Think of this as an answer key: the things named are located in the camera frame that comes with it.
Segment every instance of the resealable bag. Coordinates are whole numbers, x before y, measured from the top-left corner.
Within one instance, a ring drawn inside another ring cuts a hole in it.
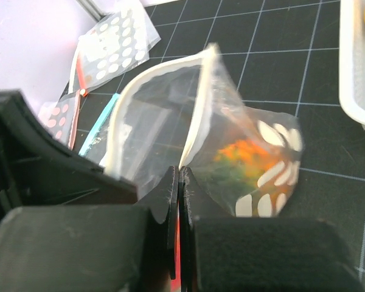
[[[140,196],[171,165],[236,216],[277,215],[297,182],[303,145],[297,119],[244,106],[216,45],[137,76],[110,120],[105,172]]]
[[[45,102],[38,113],[38,120],[51,136],[69,149],[73,149],[80,112],[80,93],[73,92],[58,102]]]
[[[88,92],[149,59],[160,40],[139,0],[120,0],[113,14],[78,39],[69,92]]]

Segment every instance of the teal plastic strip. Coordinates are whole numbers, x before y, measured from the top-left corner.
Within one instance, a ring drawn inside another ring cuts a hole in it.
[[[92,141],[95,139],[97,133],[100,131],[100,128],[104,124],[106,118],[111,113],[111,110],[114,107],[116,100],[118,100],[119,97],[120,97],[120,94],[115,93],[112,96],[111,100],[107,103],[107,105],[103,109],[102,113],[100,114],[99,118],[97,119],[96,123],[93,125],[88,136],[86,137],[85,142],[80,149],[79,155],[84,156],[87,154],[90,146],[92,145]]]

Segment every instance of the dark gray cutting mat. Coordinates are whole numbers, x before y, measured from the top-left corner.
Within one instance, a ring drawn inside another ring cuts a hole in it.
[[[138,73],[217,42],[246,105],[299,117],[306,149],[298,187],[281,216],[335,224],[365,284],[365,132],[338,102],[339,5],[179,0],[147,8],[161,42],[148,62],[83,101],[75,149],[111,95]]]

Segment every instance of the clear plastic bag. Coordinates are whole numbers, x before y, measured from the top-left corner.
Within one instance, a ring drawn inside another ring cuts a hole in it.
[[[38,119],[53,138],[73,149],[80,111],[80,94],[66,94],[58,102],[42,104]]]
[[[138,0],[124,0],[117,7],[79,38],[69,92],[90,91],[146,62],[161,39]]]
[[[105,173],[133,181],[142,197],[178,165],[195,106],[199,55],[166,62],[138,75],[113,110]]]
[[[79,151],[79,155],[100,166],[104,166],[111,111],[119,96],[117,93],[112,96]]]
[[[124,89],[110,121],[105,171],[134,181],[143,195],[168,166],[188,166],[231,214],[268,217],[293,191],[302,148],[296,118],[245,107],[210,45],[145,71]]]

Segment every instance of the white surface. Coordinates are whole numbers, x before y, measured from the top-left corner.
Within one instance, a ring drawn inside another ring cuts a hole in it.
[[[365,129],[365,0],[341,1],[339,101]]]
[[[105,13],[113,13],[115,7],[119,5],[119,2],[124,0],[93,0],[94,4],[98,6]],[[163,4],[167,2],[173,2],[177,0],[140,0],[143,6],[152,6],[156,4]]]
[[[0,0],[0,89],[20,88],[34,111],[57,100],[94,24],[76,0]]]

